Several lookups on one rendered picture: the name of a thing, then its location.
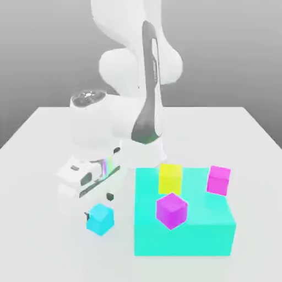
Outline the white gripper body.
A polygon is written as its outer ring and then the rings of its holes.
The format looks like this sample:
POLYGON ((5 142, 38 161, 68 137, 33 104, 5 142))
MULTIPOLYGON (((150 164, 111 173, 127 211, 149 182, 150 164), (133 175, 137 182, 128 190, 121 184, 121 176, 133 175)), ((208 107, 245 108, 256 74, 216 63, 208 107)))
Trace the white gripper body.
POLYGON ((124 186, 127 170, 116 167, 108 178, 91 182, 85 188, 77 188, 66 182, 58 186, 58 204, 62 210, 89 210, 98 203, 110 205, 105 197, 105 192, 113 190, 115 198, 118 191, 124 186))

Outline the small cyan cube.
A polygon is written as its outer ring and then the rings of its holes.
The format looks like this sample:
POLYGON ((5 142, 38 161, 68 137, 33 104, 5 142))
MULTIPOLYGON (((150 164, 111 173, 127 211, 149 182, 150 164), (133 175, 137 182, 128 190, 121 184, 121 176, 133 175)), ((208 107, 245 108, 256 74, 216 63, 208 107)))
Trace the small cyan cube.
POLYGON ((103 236, 115 224, 114 211, 101 203, 90 210, 90 218, 86 221, 86 228, 99 236, 103 236))

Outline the small yellow cube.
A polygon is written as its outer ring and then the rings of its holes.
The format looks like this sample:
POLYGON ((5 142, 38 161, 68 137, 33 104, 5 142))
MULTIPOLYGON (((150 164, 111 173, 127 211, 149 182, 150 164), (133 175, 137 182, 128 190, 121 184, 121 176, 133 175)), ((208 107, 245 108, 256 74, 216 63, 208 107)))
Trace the small yellow cube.
POLYGON ((182 166, 161 164, 159 168, 159 194, 181 194, 182 166))

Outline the small purple cube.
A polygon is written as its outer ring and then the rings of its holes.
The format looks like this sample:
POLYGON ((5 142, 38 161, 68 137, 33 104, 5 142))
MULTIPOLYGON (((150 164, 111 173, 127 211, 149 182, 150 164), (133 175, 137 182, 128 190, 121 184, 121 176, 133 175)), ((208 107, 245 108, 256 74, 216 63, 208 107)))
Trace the small purple cube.
POLYGON ((183 224, 188 217, 188 203, 174 193, 156 201, 156 218, 169 230, 183 224))

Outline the small magenta cube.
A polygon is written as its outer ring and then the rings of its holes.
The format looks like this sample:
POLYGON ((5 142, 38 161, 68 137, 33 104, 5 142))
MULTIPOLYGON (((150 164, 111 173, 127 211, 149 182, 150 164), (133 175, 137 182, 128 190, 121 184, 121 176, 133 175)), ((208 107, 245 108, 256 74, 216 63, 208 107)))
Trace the small magenta cube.
POLYGON ((207 192, 227 195, 231 170, 225 167, 211 166, 208 174, 207 192))

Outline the large turquoise box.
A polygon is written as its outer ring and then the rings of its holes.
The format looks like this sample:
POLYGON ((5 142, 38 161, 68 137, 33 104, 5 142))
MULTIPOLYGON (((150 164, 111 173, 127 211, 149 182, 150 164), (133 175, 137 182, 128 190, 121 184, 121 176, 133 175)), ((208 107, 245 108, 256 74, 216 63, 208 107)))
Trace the large turquoise box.
POLYGON ((224 196, 206 192, 209 168, 182 171, 180 197, 188 203, 187 221, 169 230, 156 218, 159 169, 135 171, 134 254, 136 256, 228 256, 236 221, 224 196))

